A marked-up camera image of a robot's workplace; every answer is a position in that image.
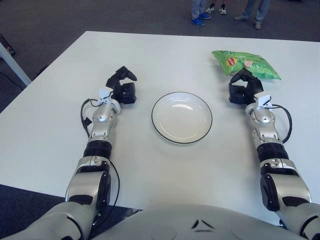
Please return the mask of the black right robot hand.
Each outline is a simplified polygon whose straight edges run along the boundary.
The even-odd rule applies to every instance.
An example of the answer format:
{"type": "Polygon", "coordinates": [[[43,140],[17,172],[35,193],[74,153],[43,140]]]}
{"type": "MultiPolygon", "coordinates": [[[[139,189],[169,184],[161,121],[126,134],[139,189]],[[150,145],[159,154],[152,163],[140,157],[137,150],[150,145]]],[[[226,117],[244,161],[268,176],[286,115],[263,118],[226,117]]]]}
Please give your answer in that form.
{"type": "Polygon", "coordinates": [[[243,68],[237,72],[228,84],[229,101],[237,105],[249,105],[255,102],[254,95],[264,91],[261,81],[253,73],[243,68]],[[234,85],[239,80],[246,86],[234,85]]]}

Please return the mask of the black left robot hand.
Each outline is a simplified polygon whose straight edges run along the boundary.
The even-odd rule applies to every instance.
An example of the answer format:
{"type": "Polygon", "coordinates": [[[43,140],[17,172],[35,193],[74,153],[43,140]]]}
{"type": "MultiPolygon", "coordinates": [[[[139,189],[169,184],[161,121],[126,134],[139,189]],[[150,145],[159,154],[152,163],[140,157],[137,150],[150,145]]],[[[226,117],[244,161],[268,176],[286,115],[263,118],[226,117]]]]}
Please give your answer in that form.
{"type": "Polygon", "coordinates": [[[133,82],[124,84],[120,83],[121,80],[126,78],[134,82],[137,81],[137,77],[125,66],[122,66],[107,80],[105,86],[113,90],[111,98],[116,100],[118,103],[124,105],[134,104],[137,99],[135,84],[133,82]]]}

